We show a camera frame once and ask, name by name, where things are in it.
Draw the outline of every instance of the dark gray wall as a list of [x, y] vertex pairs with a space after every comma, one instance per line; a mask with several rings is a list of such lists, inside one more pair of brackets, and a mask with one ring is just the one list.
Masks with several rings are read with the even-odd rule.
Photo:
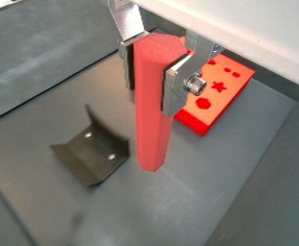
[[115, 50], [99, 0], [24, 0], [0, 10], [0, 114]]

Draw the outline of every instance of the white panel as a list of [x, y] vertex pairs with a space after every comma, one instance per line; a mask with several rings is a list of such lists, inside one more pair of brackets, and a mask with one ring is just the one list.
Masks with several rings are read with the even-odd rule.
[[299, 1], [133, 2], [299, 84]]

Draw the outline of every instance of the hexagon-shaped hole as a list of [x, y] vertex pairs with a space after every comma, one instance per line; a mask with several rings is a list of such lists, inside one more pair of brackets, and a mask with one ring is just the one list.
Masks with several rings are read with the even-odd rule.
[[213, 105], [208, 98], [197, 99], [195, 103], [197, 103], [198, 108], [202, 110], [208, 110]]

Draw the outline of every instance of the red shape sorter board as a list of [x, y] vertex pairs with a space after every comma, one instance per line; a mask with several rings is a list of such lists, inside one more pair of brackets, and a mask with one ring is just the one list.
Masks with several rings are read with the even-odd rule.
[[175, 118], [201, 136], [214, 126], [228, 107], [245, 89], [254, 71], [222, 54], [204, 66], [208, 87], [201, 96], [189, 93]]

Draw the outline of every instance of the star-shaped hole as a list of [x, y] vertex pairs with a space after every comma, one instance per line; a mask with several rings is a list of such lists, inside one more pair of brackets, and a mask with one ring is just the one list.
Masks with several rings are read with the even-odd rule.
[[218, 92], [222, 92], [226, 89], [224, 82], [214, 82], [214, 84], [213, 88], [216, 88]]

